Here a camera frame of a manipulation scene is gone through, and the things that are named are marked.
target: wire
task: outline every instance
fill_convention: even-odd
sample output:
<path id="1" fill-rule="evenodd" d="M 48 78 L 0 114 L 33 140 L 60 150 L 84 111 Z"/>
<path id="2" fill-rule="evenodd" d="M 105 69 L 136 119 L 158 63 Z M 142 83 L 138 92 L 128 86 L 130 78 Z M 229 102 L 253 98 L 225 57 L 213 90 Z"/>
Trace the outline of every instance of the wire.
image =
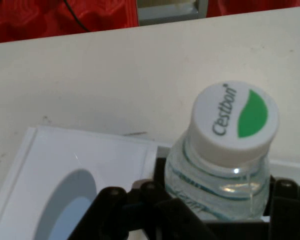
<path id="1" fill-rule="evenodd" d="M 68 1 L 67 0 L 63 0 L 63 1 L 66 7 L 68 8 L 69 12 L 73 16 L 74 20 L 80 25 L 80 27 L 83 28 L 86 32 L 90 32 L 90 30 L 85 25 L 83 25 L 83 23 L 77 18 Z"/>

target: white tabletop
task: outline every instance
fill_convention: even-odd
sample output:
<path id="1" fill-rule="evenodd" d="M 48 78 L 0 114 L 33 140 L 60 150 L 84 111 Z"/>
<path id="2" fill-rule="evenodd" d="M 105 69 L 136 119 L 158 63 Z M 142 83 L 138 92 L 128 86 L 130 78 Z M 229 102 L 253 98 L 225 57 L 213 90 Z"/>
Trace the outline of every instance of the white tabletop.
<path id="1" fill-rule="evenodd" d="M 271 156 L 300 162 L 300 8 L 0 44 L 0 187 L 29 126 L 172 142 L 228 80 L 277 101 Z"/>

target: plastic bottle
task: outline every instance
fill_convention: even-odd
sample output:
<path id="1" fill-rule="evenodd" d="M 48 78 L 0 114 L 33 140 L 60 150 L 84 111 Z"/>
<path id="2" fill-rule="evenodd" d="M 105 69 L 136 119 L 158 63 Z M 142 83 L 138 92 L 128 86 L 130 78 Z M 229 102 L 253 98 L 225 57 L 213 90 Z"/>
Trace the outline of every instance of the plastic bottle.
<path id="1" fill-rule="evenodd" d="M 269 196 L 268 151 L 278 123 L 277 105 L 261 89 L 236 81 L 208 87 L 167 157 L 167 192 L 202 220 L 260 218 Z"/>

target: red cloth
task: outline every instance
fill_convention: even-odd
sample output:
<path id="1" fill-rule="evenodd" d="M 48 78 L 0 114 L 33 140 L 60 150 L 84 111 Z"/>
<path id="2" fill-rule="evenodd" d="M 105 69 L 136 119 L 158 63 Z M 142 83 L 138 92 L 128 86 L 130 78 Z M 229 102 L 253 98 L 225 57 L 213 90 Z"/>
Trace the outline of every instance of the red cloth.
<path id="1" fill-rule="evenodd" d="M 135 0 L 68 0 L 90 30 L 138 26 Z M 63 0 L 0 0 L 0 43 L 85 32 Z"/>
<path id="2" fill-rule="evenodd" d="M 300 7 L 300 0 L 209 0 L 207 17 Z"/>

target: white lid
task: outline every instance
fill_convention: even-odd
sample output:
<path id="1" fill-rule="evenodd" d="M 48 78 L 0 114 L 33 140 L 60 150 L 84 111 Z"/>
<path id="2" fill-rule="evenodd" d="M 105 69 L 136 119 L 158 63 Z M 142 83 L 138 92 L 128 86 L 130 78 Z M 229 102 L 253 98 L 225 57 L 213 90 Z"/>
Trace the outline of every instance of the white lid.
<path id="1" fill-rule="evenodd" d="M 194 103 L 190 143 L 205 160 L 236 168 L 267 153 L 278 125 L 278 107 L 264 91 L 244 82 L 218 83 Z"/>

